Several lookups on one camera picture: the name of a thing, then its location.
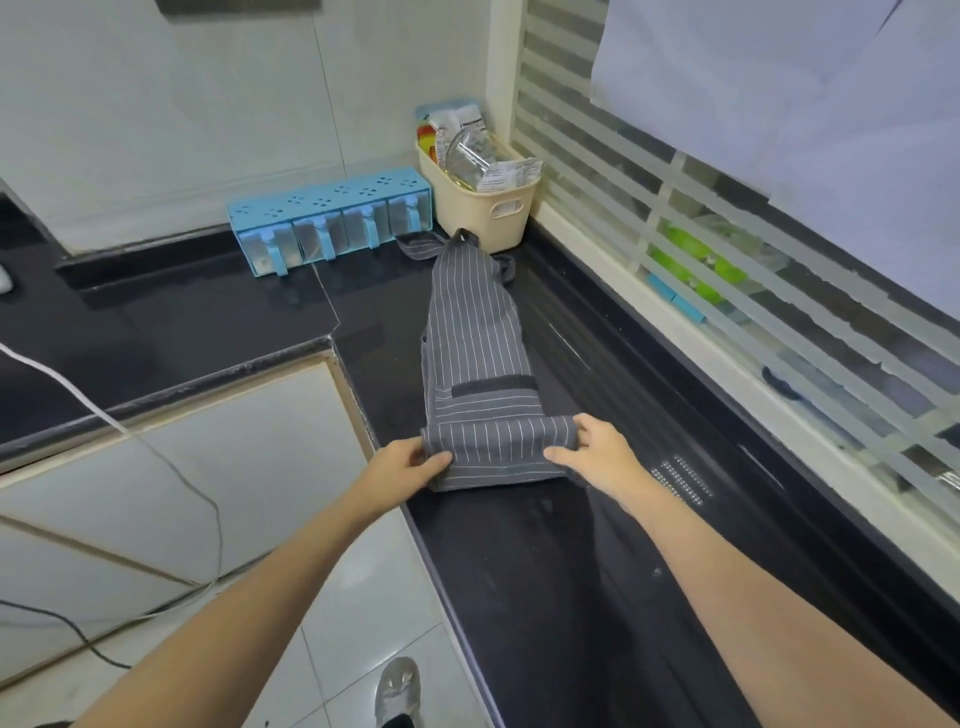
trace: hand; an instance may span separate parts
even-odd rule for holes
[[[545,449],[543,457],[551,463],[571,468],[621,504],[632,490],[653,480],[613,425],[586,414],[575,416],[573,422],[580,447]]]
[[[350,490],[379,518],[443,472],[453,460],[449,452],[438,452],[423,461],[423,438],[394,440],[373,456]]]

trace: window blind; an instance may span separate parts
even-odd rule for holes
[[[606,12],[528,0],[511,143],[545,160],[540,195],[903,502],[960,534],[960,324],[723,170],[593,106]]]

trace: power cord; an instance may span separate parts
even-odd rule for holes
[[[180,482],[180,484],[184,488],[186,488],[191,493],[195,494],[197,497],[199,497],[204,502],[209,504],[209,506],[213,509],[213,514],[214,514],[216,525],[217,525],[217,570],[213,578],[207,584],[204,585],[204,588],[201,589],[200,592],[194,598],[189,599],[165,611],[153,612],[149,615],[143,615],[140,617],[125,619],[118,626],[126,626],[127,624],[132,624],[134,622],[142,621],[145,619],[153,619],[154,617],[159,617],[160,615],[170,614],[171,612],[174,612],[178,609],[183,609],[184,607],[190,606],[191,604],[194,604],[200,601],[201,599],[203,599],[207,595],[207,593],[209,593],[209,591],[213,589],[213,587],[217,584],[217,581],[220,579],[220,573],[223,570],[223,565],[224,565],[224,528],[220,519],[220,506],[217,504],[217,502],[213,500],[213,498],[208,496],[206,493],[201,491],[199,488],[197,488],[193,483],[191,483],[187,479],[187,477],[180,471],[180,468],[178,468],[170,460],[168,460],[167,457],[162,452],[157,450],[153,445],[147,442],[147,440],[141,437],[140,435],[131,431],[126,426],[121,425],[109,414],[107,414],[107,412],[105,412],[103,409],[101,409],[96,404],[94,404],[93,401],[90,400],[90,398],[88,398],[83,392],[81,392],[80,389],[78,389],[77,386],[74,385],[65,376],[63,376],[56,370],[51,369],[48,366],[40,364],[39,362],[34,361],[33,359],[27,356],[24,356],[22,354],[15,352],[5,344],[0,343],[0,352],[6,354],[11,359],[18,361],[21,364],[26,364],[28,367],[32,367],[33,369],[36,369],[38,372],[42,372],[43,374],[46,374],[51,379],[53,379],[58,384],[60,384],[64,389],[66,389],[71,395],[77,398],[77,400],[79,400],[84,407],[90,410],[93,414],[95,414],[105,423],[107,423],[108,425],[116,429],[121,434],[139,442],[141,445],[143,445],[143,447],[148,449],[157,458],[159,458],[167,466],[167,468],[170,469],[170,471],[174,474],[174,476],[177,478],[177,480]],[[33,612],[35,614],[45,615],[47,617],[53,617],[55,619],[59,619],[60,621],[64,622],[67,626],[69,626],[70,629],[72,629],[77,634],[81,642],[83,642],[84,646],[86,646],[91,652],[93,652],[94,655],[99,657],[101,660],[108,663],[109,665],[113,665],[114,667],[120,667],[122,669],[130,669],[131,667],[123,663],[118,663],[115,660],[111,660],[109,657],[107,657],[102,652],[100,652],[100,650],[98,650],[96,647],[93,646],[93,643],[86,637],[86,635],[80,629],[80,627],[78,627],[75,622],[68,619],[64,615],[58,614],[56,612],[52,612],[50,610],[40,609],[38,607],[32,607],[26,604],[19,604],[14,601],[8,601],[7,599],[0,599],[0,605],[12,607],[13,609],[19,609],[25,612]]]
[[[120,667],[120,669],[131,669],[133,665],[127,665],[126,663],[118,663],[116,660],[111,660],[107,655],[97,649],[94,644],[87,638],[84,632],[74,624],[70,619],[66,618],[64,615],[59,615],[56,612],[51,612],[49,609],[40,609],[39,607],[31,607],[26,604],[20,604],[15,601],[8,601],[7,599],[0,599],[0,604],[5,607],[13,607],[13,609],[22,609],[24,612],[33,612],[38,615],[46,615],[47,617],[56,617],[57,619],[64,622],[70,629],[77,633],[77,637],[80,638],[80,641],[84,643],[84,646],[90,650],[93,654],[99,657],[108,665],[113,665],[114,667]]]

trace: foot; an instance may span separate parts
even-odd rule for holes
[[[382,728],[388,720],[408,715],[414,725],[420,726],[420,670],[409,657],[394,657],[383,672],[376,686],[373,702],[376,728]]]

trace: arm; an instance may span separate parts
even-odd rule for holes
[[[577,415],[580,447],[548,448],[650,534],[765,728],[956,728],[932,700],[740,553],[636,461],[610,423]]]
[[[420,438],[381,449],[357,480],[101,697],[75,728],[243,724],[303,615],[347,547],[449,465],[415,465]]]

